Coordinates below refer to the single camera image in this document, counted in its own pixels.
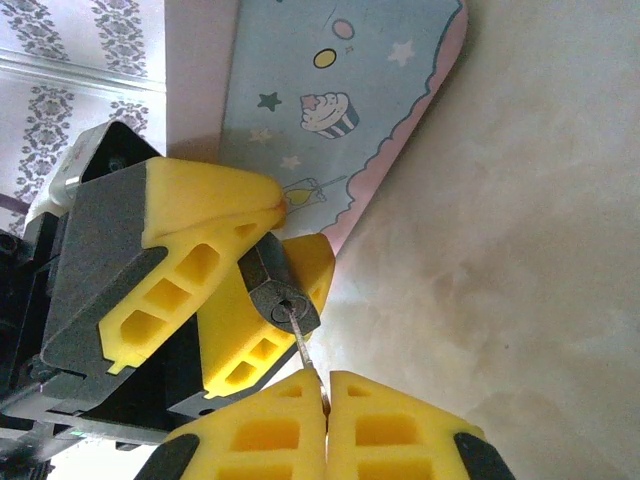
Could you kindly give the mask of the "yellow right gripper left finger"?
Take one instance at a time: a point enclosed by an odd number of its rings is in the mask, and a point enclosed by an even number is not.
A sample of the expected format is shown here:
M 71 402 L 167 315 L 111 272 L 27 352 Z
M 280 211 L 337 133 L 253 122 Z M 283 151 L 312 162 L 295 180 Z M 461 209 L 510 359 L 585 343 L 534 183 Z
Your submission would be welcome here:
M 323 479 L 327 421 L 314 372 L 272 386 L 173 432 L 138 479 Z

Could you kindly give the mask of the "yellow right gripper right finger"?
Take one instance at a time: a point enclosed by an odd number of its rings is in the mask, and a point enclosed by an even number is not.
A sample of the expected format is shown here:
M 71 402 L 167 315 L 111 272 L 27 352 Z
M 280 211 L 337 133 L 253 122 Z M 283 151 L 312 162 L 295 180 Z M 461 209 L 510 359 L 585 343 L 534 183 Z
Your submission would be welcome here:
M 328 479 L 512 479 L 483 430 L 348 371 L 330 373 Z

